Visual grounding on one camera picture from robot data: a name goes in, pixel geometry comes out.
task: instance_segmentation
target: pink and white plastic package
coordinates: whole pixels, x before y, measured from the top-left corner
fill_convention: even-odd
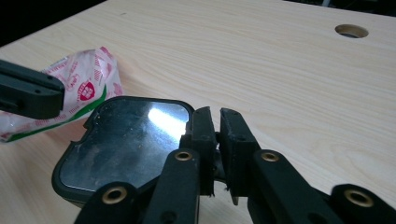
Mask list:
[[[105,47],[66,56],[42,72],[64,84],[64,109],[54,119],[29,119],[0,111],[0,142],[86,118],[105,100],[123,95],[117,60]]]

